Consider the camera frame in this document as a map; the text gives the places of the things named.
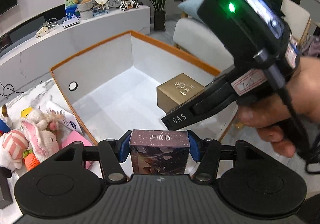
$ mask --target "toy car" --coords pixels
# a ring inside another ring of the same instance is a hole
[[[120,10],[126,11],[131,8],[138,8],[139,3],[135,0],[121,0]]]

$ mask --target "tile floor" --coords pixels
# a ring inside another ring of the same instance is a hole
[[[161,31],[154,31],[153,30],[153,24],[151,24],[150,28],[150,36],[154,39],[157,39],[159,41],[163,41],[169,45],[173,45],[173,33],[174,29],[176,27],[177,21],[166,21],[165,22],[165,32]]]
[[[155,38],[159,41],[163,41],[167,44],[173,45],[173,33],[175,26],[177,24],[177,20],[166,21],[166,31],[165,32],[155,32],[153,30],[153,25],[151,25],[151,33],[150,36]],[[308,175],[304,171],[304,161],[301,160],[297,155],[295,155],[292,159],[285,158],[283,156],[278,155],[275,153],[270,145],[270,143],[263,142],[255,129],[245,127],[240,131],[235,130],[234,128],[226,134],[225,138],[223,139],[222,143],[226,145],[234,145],[237,140],[245,140],[263,152],[267,153],[268,155],[272,156],[279,162],[287,165],[289,168],[297,172],[300,176],[303,177],[305,180],[307,187],[308,187],[308,197],[313,196],[315,194],[320,193],[320,175]],[[232,162],[225,161],[220,163],[220,168],[218,172],[218,176],[220,177],[226,170],[232,167]],[[320,165],[313,165],[311,170],[319,171]]]

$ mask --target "gold box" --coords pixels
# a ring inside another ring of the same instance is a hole
[[[203,90],[204,86],[184,73],[157,87],[157,104],[165,113]]]

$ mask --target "white chair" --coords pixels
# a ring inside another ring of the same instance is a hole
[[[281,11],[293,37],[298,41],[298,45],[301,45],[311,25],[310,13],[291,0],[282,0]]]
[[[311,19],[310,14],[291,0],[283,0],[281,11],[289,24],[293,37],[302,44],[307,36]],[[233,64],[232,55],[209,28],[183,13],[177,22],[173,42],[183,49],[217,68],[217,74]]]
[[[173,42],[176,47],[217,68],[217,75],[233,64],[232,55],[215,34],[184,12],[177,22]]]

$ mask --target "blue cushion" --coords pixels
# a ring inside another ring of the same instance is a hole
[[[197,19],[203,23],[197,14],[198,9],[202,5],[203,1],[204,0],[186,0],[180,3],[178,8],[188,14],[188,16],[192,16],[194,19]]]

